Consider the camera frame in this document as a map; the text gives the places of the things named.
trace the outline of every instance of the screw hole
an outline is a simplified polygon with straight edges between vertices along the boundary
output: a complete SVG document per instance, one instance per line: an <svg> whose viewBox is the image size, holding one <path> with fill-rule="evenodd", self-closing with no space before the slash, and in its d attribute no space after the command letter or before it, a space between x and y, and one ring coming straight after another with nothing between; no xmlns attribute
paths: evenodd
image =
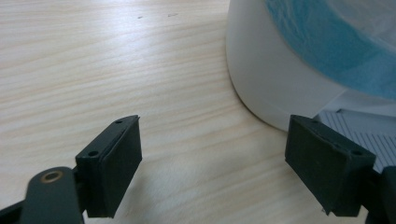
<svg viewBox="0 0 396 224"><path fill-rule="evenodd" d="M89 155L90 157L97 156L98 154L99 154L98 151L92 151L92 152L88 153L88 155Z"/></svg>
<svg viewBox="0 0 396 224"><path fill-rule="evenodd" d="M64 173L62 173L62 171L52 171L52 172L46 173L43 176L41 176L41 182L44 184L52 183L54 181L59 180L63 174Z"/></svg>
<svg viewBox="0 0 396 224"><path fill-rule="evenodd" d="M361 155L363 155L363 153L361 153L361 152L358 151L358 150L353 150L353 151L352 151L352 154L353 154L353 155L356 155L356 156L361 156Z"/></svg>

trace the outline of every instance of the light wood tabletop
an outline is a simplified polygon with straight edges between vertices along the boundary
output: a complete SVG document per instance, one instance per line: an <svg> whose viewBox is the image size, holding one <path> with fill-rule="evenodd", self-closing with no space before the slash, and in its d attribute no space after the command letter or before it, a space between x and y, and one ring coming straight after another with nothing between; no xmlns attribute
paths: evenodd
<svg viewBox="0 0 396 224"><path fill-rule="evenodd" d="M364 223L327 217L284 161L287 134L229 78L227 0L0 2L0 209L115 119L143 160L114 217L86 223Z"/></svg>

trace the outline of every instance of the black plastic jaw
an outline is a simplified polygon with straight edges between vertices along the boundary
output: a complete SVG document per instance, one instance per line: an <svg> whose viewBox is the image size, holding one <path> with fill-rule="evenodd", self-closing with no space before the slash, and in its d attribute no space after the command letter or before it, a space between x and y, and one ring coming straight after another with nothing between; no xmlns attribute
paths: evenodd
<svg viewBox="0 0 396 224"><path fill-rule="evenodd" d="M110 124L77 156L78 178L87 186L89 217L114 217L142 161L139 117Z"/></svg>
<svg viewBox="0 0 396 224"><path fill-rule="evenodd" d="M358 215L359 189L373 171L373 153L316 120L291 116L286 162L326 214Z"/></svg>

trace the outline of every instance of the blue liner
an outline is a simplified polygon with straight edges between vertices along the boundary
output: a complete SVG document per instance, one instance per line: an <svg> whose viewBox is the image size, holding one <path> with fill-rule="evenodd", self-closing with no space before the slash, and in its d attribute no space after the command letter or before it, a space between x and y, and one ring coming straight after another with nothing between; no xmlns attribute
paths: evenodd
<svg viewBox="0 0 396 224"><path fill-rule="evenodd" d="M396 54L343 21L326 1L267 0L286 42L323 75L396 100Z"/></svg>

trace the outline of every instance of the light wood grain surface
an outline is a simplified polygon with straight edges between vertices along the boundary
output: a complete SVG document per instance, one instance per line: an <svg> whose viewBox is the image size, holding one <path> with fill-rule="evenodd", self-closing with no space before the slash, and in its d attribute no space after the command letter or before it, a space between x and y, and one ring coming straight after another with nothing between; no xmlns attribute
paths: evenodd
<svg viewBox="0 0 396 224"><path fill-rule="evenodd" d="M115 218L87 223L363 223L321 212L284 162L287 135L238 99L228 5L2 0L0 209L137 114L144 159Z"/></svg>

